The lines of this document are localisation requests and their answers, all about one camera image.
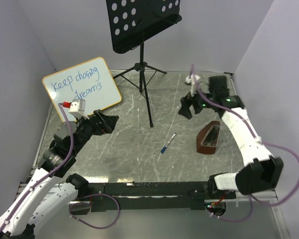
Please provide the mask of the white rainbow whiteboard marker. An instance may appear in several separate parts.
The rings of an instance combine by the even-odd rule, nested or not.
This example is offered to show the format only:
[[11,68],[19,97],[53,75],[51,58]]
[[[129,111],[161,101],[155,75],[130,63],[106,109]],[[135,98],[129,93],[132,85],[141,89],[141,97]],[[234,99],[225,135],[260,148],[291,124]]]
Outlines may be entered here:
[[173,141],[173,139],[176,137],[176,135],[177,135],[177,133],[175,132],[172,136],[171,136],[171,138],[169,139],[169,141],[164,145],[164,147],[161,149],[161,154],[163,154],[165,151],[166,151],[166,149],[168,148],[168,146],[171,144],[171,142]]

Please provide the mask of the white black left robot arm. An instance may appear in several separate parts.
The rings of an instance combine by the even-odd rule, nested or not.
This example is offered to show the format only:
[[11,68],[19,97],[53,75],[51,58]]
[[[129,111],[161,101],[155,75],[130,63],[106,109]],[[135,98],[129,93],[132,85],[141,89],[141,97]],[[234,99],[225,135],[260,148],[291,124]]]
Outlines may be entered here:
[[88,196],[89,182],[78,174],[72,174],[56,193],[45,198],[72,167],[78,152],[90,138],[111,134],[118,120],[119,116],[107,116],[96,110],[91,116],[80,117],[76,121],[66,120],[59,125],[50,148],[44,153],[27,186],[0,216],[0,239],[33,239],[60,206]]

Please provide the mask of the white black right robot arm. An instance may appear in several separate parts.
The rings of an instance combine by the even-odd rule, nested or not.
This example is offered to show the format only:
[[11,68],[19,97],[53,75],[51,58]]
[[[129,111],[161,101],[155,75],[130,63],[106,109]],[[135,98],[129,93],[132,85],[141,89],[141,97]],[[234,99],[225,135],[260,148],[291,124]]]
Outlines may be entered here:
[[185,83],[190,92],[181,98],[179,114],[192,118],[190,106],[196,114],[203,109],[213,109],[229,128],[241,152],[244,166],[236,173],[220,173],[210,176],[208,194],[219,198],[225,191],[238,191],[243,195],[275,189],[284,163],[274,157],[255,133],[247,110],[238,95],[231,95],[224,75],[209,77],[208,93],[199,93],[200,77],[191,73]]

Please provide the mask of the orange framed whiteboard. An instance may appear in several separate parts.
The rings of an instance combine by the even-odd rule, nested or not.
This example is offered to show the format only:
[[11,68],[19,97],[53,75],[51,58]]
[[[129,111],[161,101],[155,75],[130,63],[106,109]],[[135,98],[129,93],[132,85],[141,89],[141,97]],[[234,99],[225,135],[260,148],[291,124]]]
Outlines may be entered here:
[[97,57],[48,75],[42,83],[62,122],[59,103],[85,100],[85,114],[104,110],[122,101],[121,93],[104,58]]

